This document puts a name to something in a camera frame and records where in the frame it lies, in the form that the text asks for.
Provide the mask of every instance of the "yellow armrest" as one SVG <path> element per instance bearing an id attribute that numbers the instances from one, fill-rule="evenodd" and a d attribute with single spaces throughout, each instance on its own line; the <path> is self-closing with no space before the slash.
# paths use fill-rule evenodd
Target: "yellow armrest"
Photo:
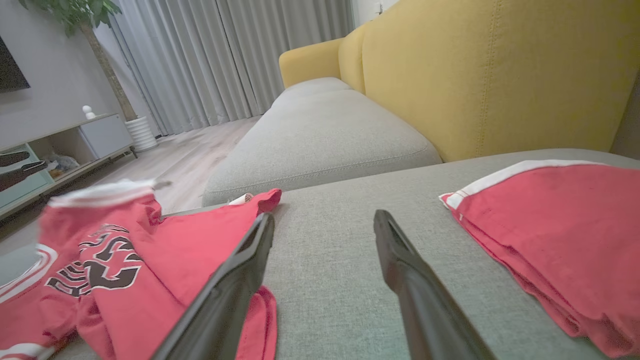
<path id="1" fill-rule="evenodd" d="M 342 38 L 299 47 L 280 55 L 284 87 L 318 78 L 340 79 L 338 48 Z"/>

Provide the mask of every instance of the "white stripe trim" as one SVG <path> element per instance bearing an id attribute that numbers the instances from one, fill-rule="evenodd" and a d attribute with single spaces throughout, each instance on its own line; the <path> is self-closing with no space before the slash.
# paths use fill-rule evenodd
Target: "white stripe trim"
<path id="1" fill-rule="evenodd" d="M 7 287 L 9 284 L 3 286 L 3 289 L 6 289 L 8 291 L 0 296 L 0 304 L 23 292 L 28 287 L 38 282 L 47 273 L 51 265 L 53 265 L 53 263 L 58 258 L 58 253 L 54 249 L 46 245 L 38 244 L 36 245 L 36 249 L 38 250 L 38 255 L 40 255 L 40 260 L 38 260 L 35 266 L 32 266 L 18 279 L 9 283 L 17 284 L 18 282 L 22 281 L 16 287 L 10 289 L 10 287 Z"/>
<path id="2" fill-rule="evenodd" d="M 503 168 L 500 171 L 496 171 L 491 175 L 487 175 L 481 179 L 470 183 L 461 190 L 451 193 L 451 196 L 445 202 L 442 197 L 449 195 L 445 193 L 439 196 L 440 201 L 445 203 L 449 208 L 457 209 L 462 200 L 469 195 L 473 195 L 481 192 L 484 189 L 490 188 L 493 185 L 499 184 L 512 176 L 521 174 L 526 171 L 534 170 L 543 167 L 570 167 L 574 165 L 606 165 L 601 163 L 594 163 L 592 161 L 584 160 L 525 160 L 521 161 L 510 167 Z"/>
<path id="3" fill-rule="evenodd" d="M 10 354 L 20 354 L 28 357 L 35 357 L 38 360 L 45 360 L 49 356 L 52 356 L 55 351 L 56 348 L 54 347 L 44 347 L 34 343 L 21 343 L 15 344 L 6 350 L 0 350 L 0 359 Z"/>
<path id="4" fill-rule="evenodd" d="M 113 184 L 92 186 L 52 197 L 48 205 L 52 208 L 101 208 L 113 206 L 154 193 L 156 180 L 122 180 Z"/>

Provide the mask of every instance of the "tree trunk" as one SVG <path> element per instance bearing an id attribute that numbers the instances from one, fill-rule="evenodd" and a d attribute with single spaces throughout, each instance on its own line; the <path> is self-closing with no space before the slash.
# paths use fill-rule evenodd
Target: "tree trunk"
<path id="1" fill-rule="evenodd" d="M 80 25 L 80 30 L 86 37 L 87 41 L 89 41 L 89 45 L 91 45 L 91 49 L 95 54 L 96 59 L 100 63 L 100 67 L 102 67 L 102 71 L 107 75 L 107 80 L 109 80 L 109 85 L 111 85 L 111 89 L 113 89 L 113 93 L 116 95 L 118 102 L 120 103 L 120 107 L 122 108 L 122 113 L 124 115 L 125 121 L 131 121 L 138 118 L 136 112 L 133 111 L 133 107 L 129 102 L 129 98 L 127 94 L 125 94 L 124 90 L 122 90 L 122 85 L 118 81 L 116 77 L 116 73 L 113 71 L 113 67 L 109 63 L 109 58 L 104 53 L 102 45 L 98 41 L 98 38 L 95 37 L 95 33 L 93 32 L 93 27 L 88 24 Z"/>

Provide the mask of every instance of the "white curtain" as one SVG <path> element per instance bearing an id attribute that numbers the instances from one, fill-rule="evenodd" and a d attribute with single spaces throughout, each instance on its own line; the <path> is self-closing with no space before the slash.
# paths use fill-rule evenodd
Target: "white curtain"
<path id="1" fill-rule="evenodd" d="M 261 115 L 284 51 L 343 37 L 349 0 L 120 0 L 114 31 L 165 135 Z"/>

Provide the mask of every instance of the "television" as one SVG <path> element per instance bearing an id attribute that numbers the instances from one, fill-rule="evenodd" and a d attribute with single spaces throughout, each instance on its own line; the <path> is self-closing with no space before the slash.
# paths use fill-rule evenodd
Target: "television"
<path id="1" fill-rule="evenodd" d="M 29 88 L 27 79 L 0 38 L 0 93 Z"/>

